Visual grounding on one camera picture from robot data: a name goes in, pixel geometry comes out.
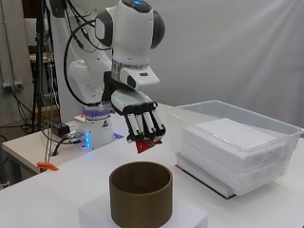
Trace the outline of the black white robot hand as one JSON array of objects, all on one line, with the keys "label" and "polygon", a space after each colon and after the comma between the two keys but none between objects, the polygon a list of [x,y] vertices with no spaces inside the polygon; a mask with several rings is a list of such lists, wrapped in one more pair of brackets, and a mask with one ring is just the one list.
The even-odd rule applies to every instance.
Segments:
[{"label": "black white robot hand", "polygon": [[158,113],[158,104],[142,89],[160,82],[148,65],[125,65],[114,61],[104,73],[103,102],[124,116],[130,142],[160,143],[166,129]]}]

